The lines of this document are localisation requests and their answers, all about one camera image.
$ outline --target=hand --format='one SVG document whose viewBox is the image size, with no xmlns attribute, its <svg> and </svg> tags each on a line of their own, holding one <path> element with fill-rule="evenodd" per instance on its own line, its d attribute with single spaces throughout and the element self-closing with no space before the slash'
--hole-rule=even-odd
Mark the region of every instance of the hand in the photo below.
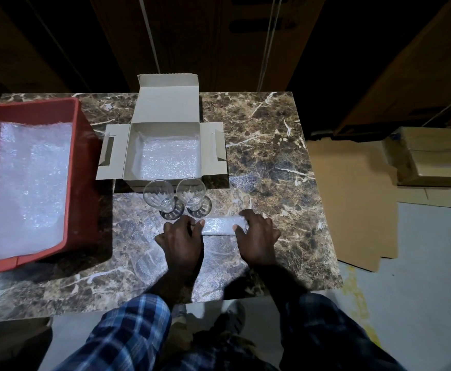
<svg viewBox="0 0 451 371">
<path fill-rule="evenodd" d="M 201 230 L 204 225 L 205 220 L 196 223 L 187 215 L 182 215 L 174 224 L 164 224 L 164 232 L 156 236 L 155 241 L 164 250 L 169 273 L 183 280 L 193 274 L 203 250 Z"/>
<path fill-rule="evenodd" d="M 280 230 L 273 228 L 271 218 L 263 218 L 253 210 L 239 212 L 244 216 L 250 226 L 245 234 L 241 226 L 234 225 L 239 253 L 250 267 L 276 264 L 273 244 L 280 237 Z"/>
</svg>

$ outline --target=red crate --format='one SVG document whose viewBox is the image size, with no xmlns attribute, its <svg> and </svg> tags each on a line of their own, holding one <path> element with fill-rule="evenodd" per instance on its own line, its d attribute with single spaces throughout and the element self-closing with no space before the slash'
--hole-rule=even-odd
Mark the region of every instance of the red crate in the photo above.
<svg viewBox="0 0 451 371">
<path fill-rule="evenodd" d="M 31 125 L 58 122 L 73 124 L 62 242 L 36 254 L 2 259 L 0 272 L 61 251 L 96 243 L 99 237 L 99 193 L 95 187 L 95 177 L 101 141 L 81 111 L 80 101 L 71 97 L 0 104 L 0 121 Z"/>
</svg>

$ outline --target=white cardboard box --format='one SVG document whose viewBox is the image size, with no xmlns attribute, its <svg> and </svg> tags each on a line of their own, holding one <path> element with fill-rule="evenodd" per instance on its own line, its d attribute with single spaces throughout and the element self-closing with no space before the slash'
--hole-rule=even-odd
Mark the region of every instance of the white cardboard box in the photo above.
<svg viewBox="0 0 451 371">
<path fill-rule="evenodd" d="M 197 177 L 227 174 L 226 143 L 222 122 L 200 122 L 199 87 L 196 74 L 140 74 L 140 93 L 130 124 L 109 124 L 100 153 L 97 180 L 124 179 L 134 191 L 143 191 L 151 180 L 166 179 L 177 185 L 186 178 L 176 173 L 182 164 L 176 156 L 175 176 L 142 176 L 136 168 L 138 159 L 144 158 L 143 138 L 180 137 L 197 140 L 196 163 L 193 171 Z M 152 165 L 160 164 L 152 160 Z"/>
</svg>

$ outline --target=plaid shirt sleeve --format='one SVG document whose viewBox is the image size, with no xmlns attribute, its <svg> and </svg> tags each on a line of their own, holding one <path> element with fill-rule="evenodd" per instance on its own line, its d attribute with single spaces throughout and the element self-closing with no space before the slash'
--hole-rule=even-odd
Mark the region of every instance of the plaid shirt sleeve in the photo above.
<svg viewBox="0 0 451 371">
<path fill-rule="evenodd" d="M 404 371 L 335 303 L 321 294 L 304 293 L 289 301 L 280 315 L 284 355 L 280 369 L 360 369 Z"/>
<path fill-rule="evenodd" d="M 86 343 L 56 371 L 151 370 L 170 326 L 167 304 L 157 295 L 140 295 L 104 314 Z"/>
</svg>

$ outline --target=gray floor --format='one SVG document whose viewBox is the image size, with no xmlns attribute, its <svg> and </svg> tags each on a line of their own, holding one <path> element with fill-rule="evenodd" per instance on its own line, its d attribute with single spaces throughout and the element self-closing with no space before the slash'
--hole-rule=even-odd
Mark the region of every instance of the gray floor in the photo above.
<svg viewBox="0 0 451 371">
<path fill-rule="evenodd" d="M 323 292 L 409 370 L 451 371 L 451 208 L 399 204 L 397 259 L 377 273 L 340 263 L 343 289 Z M 268 297 L 242 300 L 243 335 L 263 358 L 282 356 L 279 318 Z M 210 327 L 230 301 L 190 304 L 190 325 Z M 47 371 L 83 344 L 102 313 L 56 317 L 54 339 L 40 367 Z"/>
</svg>

